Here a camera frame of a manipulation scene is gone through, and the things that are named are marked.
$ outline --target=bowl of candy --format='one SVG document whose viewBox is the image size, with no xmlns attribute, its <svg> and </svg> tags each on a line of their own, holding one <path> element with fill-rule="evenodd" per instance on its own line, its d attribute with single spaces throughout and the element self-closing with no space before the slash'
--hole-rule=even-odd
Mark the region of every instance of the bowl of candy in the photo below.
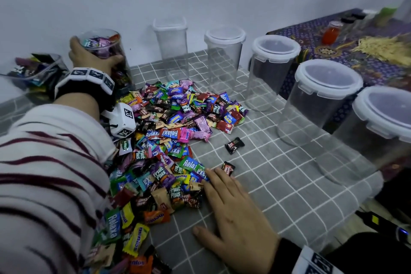
<svg viewBox="0 0 411 274">
<path fill-rule="evenodd" d="M 60 55 L 54 53 L 31 53 L 16 57 L 0 66 L 1 76 L 34 99 L 54 99 L 54 87 L 68 73 Z"/>
<path fill-rule="evenodd" d="M 124 54 L 120 33 L 107 28 L 99 28 L 82 33 L 78 36 L 81 45 L 90 53 L 99 58 L 109 58 L 114 55 L 122 55 L 124 60 L 117 64 L 111 78 L 115 82 L 114 93 L 121 97 L 134 90 L 130 67 Z"/>
</svg>

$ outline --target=black lid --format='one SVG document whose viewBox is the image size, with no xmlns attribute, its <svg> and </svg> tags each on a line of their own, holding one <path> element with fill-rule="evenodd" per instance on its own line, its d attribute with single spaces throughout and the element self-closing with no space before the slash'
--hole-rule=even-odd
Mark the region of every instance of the black lid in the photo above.
<svg viewBox="0 0 411 274">
<path fill-rule="evenodd" d="M 364 19 L 367 15 L 364 13 L 353 13 L 351 16 L 355 17 L 356 19 Z"/>
<path fill-rule="evenodd" d="M 355 22 L 355 17 L 342 17 L 341 18 L 341 22 L 345 23 L 345 24 L 352 24 Z"/>
</svg>

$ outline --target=orange jar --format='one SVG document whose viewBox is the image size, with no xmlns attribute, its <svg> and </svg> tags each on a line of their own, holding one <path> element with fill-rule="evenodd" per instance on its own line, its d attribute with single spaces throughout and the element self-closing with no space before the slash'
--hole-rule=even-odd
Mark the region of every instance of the orange jar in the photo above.
<svg viewBox="0 0 411 274">
<path fill-rule="evenodd" d="M 337 40 L 338 35 L 340 34 L 341 27 L 343 24 L 338 21 L 331 21 L 328 25 L 327 30 L 324 32 L 322 43 L 323 45 L 332 45 Z"/>
</svg>

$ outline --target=striped sleeve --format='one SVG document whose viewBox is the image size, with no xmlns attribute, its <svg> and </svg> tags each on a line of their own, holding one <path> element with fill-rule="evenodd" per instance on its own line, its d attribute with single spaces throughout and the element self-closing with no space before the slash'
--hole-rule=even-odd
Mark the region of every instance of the striped sleeve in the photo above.
<svg viewBox="0 0 411 274">
<path fill-rule="evenodd" d="M 0 138 L 0 273 L 76 273 L 90 249 L 114 152 L 105 130 L 64 105 L 30 110 Z"/>
</svg>

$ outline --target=floor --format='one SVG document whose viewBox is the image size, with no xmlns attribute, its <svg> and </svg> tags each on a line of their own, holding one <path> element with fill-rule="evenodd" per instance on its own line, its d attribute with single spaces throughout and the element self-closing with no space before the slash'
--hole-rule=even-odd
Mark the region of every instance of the floor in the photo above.
<svg viewBox="0 0 411 274">
<path fill-rule="evenodd" d="M 411 233 L 411 227 L 410 225 L 404 225 L 400 221 L 398 221 L 396 218 L 394 218 L 389 211 L 383 207 L 380 203 L 378 203 L 375 199 L 369 199 L 366 202 L 364 202 L 361 205 L 361 209 L 363 211 L 372 211 L 375 212 L 376 214 L 382 216 L 383 218 L 395 223 L 396 225 L 402 227 L 408 233 Z M 328 244 L 322 251 L 322 254 L 325 255 L 327 253 L 330 253 L 331 251 L 337 249 L 340 247 L 343 243 L 345 243 L 348 238 L 353 236 L 354 234 L 361 233 L 361 232 L 375 232 L 372 228 L 366 226 L 360 217 L 357 215 L 353 214 L 351 218 L 347 221 L 347 223 L 340 228 L 336 235 L 334 236 L 334 239 L 331 241 L 330 244 Z"/>
</svg>

